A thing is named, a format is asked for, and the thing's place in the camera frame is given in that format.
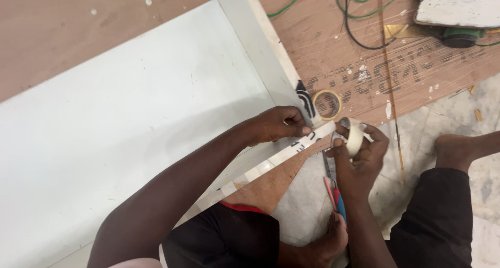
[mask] hand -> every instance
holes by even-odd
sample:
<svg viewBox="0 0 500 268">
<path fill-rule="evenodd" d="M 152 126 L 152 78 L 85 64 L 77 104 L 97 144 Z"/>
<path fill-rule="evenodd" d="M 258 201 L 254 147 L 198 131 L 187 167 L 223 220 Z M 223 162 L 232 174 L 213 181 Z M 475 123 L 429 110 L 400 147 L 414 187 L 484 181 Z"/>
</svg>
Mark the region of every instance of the hand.
<svg viewBox="0 0 500 268">
<path fill-rule="evenodd" d="M 283 137 L 302 137 L 312 131 L 305 125 L 300 110 L 294 106 L 276 106 L 241 125 L 250 134 L 248 146 L 277 141 Z"/>
<path fill-rule="evenodd" d="M 337 132 L 349 137 L 349 130 L 336 123 Z M 334 148 L 327 151 L 327 156 L 335 158 L 337 183 L 345 202 L 368 202 L 368 194 L 378 173 L 382 169 L 383 159 L 389 139 L 378 128 L 360 124 L 361 130 L 370 135 L 373 142 L 363 138 L 359 152 L 349 161 L 349 152 L 341 138 L 335 138 Z"/>
</svg>

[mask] red waistband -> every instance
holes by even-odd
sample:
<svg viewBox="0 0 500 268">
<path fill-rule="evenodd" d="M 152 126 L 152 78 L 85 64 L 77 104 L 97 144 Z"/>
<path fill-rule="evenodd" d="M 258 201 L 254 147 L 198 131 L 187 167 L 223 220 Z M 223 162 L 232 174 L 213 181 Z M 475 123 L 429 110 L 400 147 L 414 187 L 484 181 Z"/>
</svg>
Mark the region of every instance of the red waistband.
<svg viewBox="0 0 500 268">
<path fill-rule="evenodd" d="M 231 205 L 230 203 L 223 202 L 223 201 L 220 201 L 219 203 L 222 204 L 223 206 L 229 207 L 229 208 L 234 209 L 234 210 L 239 210 L 241 212 L 254 212 L 254 213 L 269 215 L 269 214 L 266 214 L 265 212 L 261 211 L 260 208 L 258 208 L 258 207 L 249 207 L 249 206 L 243 206 L 243 205 Z"/>
</svg>

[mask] red and blue handle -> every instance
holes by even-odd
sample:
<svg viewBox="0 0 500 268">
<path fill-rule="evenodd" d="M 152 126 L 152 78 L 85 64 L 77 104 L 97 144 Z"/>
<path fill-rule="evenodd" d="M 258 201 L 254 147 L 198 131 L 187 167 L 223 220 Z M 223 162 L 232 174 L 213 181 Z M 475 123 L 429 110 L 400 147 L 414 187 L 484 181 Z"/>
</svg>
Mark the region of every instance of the red and blue handle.
<svg viewBox="0 0 500 268">
<path fill-rule="evenodd" d="M 335 205 L 337 207 L 337 212 L 342 215 L 344 221 L 347 224 L 346 207 L 343 204 L 341 192 L 339 191 L 339 189 L 333 189 L 333 194 L 335 198 Z"/>
</svg>

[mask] masking tape roll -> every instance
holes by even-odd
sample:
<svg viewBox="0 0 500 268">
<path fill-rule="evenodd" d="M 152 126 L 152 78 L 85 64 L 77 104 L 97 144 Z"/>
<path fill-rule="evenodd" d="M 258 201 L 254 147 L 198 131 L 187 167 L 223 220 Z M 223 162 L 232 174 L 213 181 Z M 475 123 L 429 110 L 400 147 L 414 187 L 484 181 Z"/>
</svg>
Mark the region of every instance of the masking tape roll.
<svg viewBox="0 0 500 268">
<path fill-rule="evenodd" d="M 361 149 L 361 144 L 363 143 L 363 139 L 365 137 L 365 133 L 359 129 L 361 121 L 354 118 L 344 117 L 341 118 L 340 124 L 349 130 L 346 147 L 349 151 L 349 157 L 353 158 L 359 152 L 359 149 Z M 337 137 L 341 137 L 341 135 L 335 131 L 334 136 L 332 136 L 332 148 L 334 147 L 334 139 Z"/>
<path fill-rule="evenodd" d="M 341 101 L 341 98 L 339 97 L 338 94 L 336 94 L 334 91 L 331 91 L 331 90 L 323 90 L 323 91 L 320 91 L 318 93 L 316 93 L 314 95 L 314 97 L 312 98 L 312 103 L 316 106 L 316 100 L 317 98 L 322 95 L 322 94 L 326 94 L 328 96 L 331 97 L 332 101 L 334 102 L 334 111 L 332 113 L 332 116 L 329 117 L 329 118 L 326 118 L 326 117 L 323 117 L 320 115 L 320 117 L 324 120 L 332 120 L 334 119 L 342 110 L 342 101 Z"/>
</svg>

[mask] person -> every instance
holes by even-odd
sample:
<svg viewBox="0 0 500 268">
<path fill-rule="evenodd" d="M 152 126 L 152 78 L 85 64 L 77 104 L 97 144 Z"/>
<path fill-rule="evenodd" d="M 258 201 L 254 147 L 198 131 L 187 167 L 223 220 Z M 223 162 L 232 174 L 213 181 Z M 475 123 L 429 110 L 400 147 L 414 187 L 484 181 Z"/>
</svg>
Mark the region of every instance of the person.
<svg viewBox="0 0 500 268">
<path fill-rule="evenodd" d="M 468 168 L 500 151 L 500 131 L 479 137 L 444 135 L 435 142 L 436 165 L 422 173 L 401 220 L 384 240 L 368 204 L 389 139 L 360 128 L 361 149 L 349 160 L 334 140 L 337 183 L 346 224 L 332 213 L 328 232 L 304 247 L 279 241 L 279 222 L 258 208 L 217 203 L 172 228 L 222 170 L 247 146 L 311 132 L 293 106 L 278 106 L 237 124 L 155 176 L 104 220 L 89 268 L 329 267 L 348 242 L 352 267 L 471 267 L 472 205 Z M 337 132 L 348 130 L 337 124 Z"/>
</svg>

